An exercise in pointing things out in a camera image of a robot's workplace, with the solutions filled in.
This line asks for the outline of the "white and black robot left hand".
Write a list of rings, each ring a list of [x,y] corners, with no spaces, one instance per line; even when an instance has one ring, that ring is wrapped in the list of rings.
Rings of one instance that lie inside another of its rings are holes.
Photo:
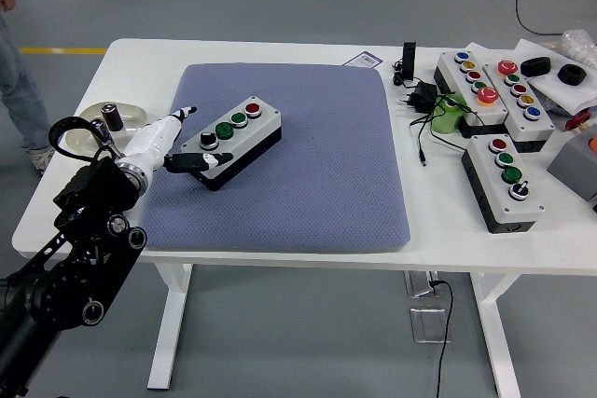
[[[164,166],[172,173],[207,172],[232,162],[231,153],[180,153],[168,155],[174,146],[183,121],[195,113],[195,106],[187,106],[174,111],[165,118],[145,126],[128,143],[124,157],[118,162],[151,173]]]

